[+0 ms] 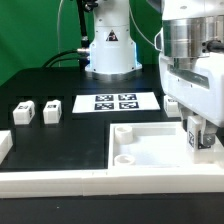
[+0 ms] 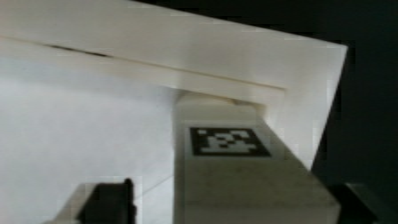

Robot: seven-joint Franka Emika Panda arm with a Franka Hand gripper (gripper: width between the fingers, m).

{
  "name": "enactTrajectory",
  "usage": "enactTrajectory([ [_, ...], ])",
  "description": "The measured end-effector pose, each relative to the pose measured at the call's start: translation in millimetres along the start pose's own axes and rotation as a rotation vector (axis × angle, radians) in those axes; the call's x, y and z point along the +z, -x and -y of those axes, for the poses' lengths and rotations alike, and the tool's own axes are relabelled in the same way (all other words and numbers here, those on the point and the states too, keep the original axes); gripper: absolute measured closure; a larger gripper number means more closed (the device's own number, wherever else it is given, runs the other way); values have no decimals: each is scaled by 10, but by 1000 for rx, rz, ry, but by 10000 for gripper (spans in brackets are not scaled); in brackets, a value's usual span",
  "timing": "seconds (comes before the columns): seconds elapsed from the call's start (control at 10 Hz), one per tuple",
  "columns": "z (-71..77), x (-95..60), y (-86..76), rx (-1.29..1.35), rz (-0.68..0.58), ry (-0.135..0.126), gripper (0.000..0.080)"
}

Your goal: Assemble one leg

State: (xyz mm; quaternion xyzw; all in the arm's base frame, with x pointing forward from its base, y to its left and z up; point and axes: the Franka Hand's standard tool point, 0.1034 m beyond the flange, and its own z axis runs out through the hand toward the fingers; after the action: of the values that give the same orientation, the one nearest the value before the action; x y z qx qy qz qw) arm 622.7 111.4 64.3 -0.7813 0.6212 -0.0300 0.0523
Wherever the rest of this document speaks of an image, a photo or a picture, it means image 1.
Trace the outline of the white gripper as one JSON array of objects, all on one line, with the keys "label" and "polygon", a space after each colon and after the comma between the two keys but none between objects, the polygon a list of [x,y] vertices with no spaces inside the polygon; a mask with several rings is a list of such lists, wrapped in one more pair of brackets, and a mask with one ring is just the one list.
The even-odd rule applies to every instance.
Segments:
[{"label": "white gripper", "polygon": [[216,126],[224,127],[224,56],[199,58],[191,71],[175,69],[169,57],[160,56],[159,69],[164,93],[206,119],[199,142],[210,148]]}]

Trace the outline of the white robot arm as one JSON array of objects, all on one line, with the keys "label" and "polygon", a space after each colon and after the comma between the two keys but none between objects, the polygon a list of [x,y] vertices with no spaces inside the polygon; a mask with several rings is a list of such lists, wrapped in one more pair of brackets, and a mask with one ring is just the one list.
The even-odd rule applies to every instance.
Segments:
[{"label": "white robot arm", "polygon": [[[162,14],[154,37],[163,91],[178,102],[192,147],[215,144],[224,127],[224,0],[146,0]],[[129,0],[90,0],[94,40],[86,71],[113,78],[141,67],[130,37]]]}]

